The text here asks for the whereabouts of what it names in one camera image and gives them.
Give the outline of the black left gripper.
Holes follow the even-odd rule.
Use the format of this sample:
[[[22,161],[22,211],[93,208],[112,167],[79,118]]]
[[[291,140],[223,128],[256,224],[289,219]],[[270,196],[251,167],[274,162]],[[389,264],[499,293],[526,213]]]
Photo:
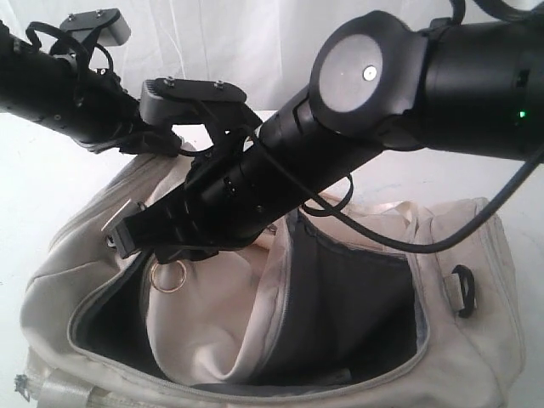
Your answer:
[[[141,125],[139,102],[121,85],[113,71],[90,71],[72,81],[73,109],[71,138],[93,153],[118,147],[129,155],[155,154],[175,157],[181,138],[173,131],[145,130]]]

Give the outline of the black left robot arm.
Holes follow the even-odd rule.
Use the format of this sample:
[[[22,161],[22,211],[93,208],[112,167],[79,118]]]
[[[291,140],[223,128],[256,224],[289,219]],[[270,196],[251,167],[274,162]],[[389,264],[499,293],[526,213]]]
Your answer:
[[[111,66],[89,67],[94,50],[111,63],[107,47],[127,41],[130,30],[118,10],[104,22],[85,15],[60,27],[33,21],[25,34],[20,39],[1,27],[2,111],[62,133],[96,154],[110,149],[131,155],[179,153],[180,138],[141,119],[139,102]]]

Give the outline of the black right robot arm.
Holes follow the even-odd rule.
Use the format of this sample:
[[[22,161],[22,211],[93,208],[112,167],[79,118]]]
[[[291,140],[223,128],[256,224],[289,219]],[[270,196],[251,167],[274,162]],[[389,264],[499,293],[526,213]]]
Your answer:
[[[122,258],[200,260],[250,245],[276,219],[386,150],[424,148],[520,160],[522,168],[468,224],[436,244],[406,244],[352,223],[387,247],[444,251],[472,234],[543,161],[543,7],[482,1],[490,22],[449,19],[412,31],[383,11],[335,30],[309,83],[274,116],[243,116],[236,89],[211,82],[146,82],[140,115],[167,131],[202,124],[212,148],[194,154],[183,183],[118,222]]]

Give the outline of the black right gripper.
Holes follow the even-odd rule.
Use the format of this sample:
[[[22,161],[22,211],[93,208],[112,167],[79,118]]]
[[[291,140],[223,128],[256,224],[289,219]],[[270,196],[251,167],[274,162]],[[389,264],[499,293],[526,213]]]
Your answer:
[[[219,163],[192,159],[180,183],[150,207],[124,217],[112,239],[122,258],[151,250],[160,264],[199,262],[248,246],[305,200],[263,156]]]

